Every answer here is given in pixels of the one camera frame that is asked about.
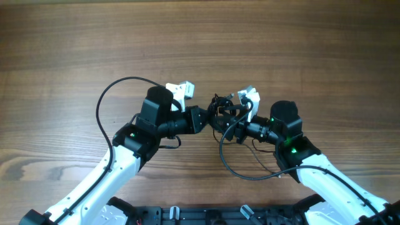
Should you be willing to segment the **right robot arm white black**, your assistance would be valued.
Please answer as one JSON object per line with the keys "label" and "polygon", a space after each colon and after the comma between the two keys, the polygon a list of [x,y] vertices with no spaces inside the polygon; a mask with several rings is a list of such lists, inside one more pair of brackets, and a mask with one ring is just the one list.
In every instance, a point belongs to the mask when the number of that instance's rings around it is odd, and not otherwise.
{"label": "right robot arm white black", "polygon": [[363,189],[329,161],[302,131],[293,101],[278,101],[270,117],[256,114],[256,102],[214,100],[208,109],[210,125],[222,140],[242,143],[247,137],[274,145],[279,172],[313,190],[315,195],[297,207],[308,224],[399,224],[399,203],[388,203]]}

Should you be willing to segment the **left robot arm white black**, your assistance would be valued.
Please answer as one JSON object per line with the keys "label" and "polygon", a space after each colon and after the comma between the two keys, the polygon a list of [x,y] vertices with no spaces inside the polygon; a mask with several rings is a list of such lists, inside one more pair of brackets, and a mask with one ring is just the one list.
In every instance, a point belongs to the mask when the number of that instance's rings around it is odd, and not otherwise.
{"label": "left robot arm white black", "polygon": [[206,112],[187,107],[192,84],[167,84],[148,89],[136,122],[124,125],[113,137],[102,161],[64,199],[44,214],[30,210],[21,224],[94,224],[101,210],[161,147],[162,138],[196,134],[206,124]]}

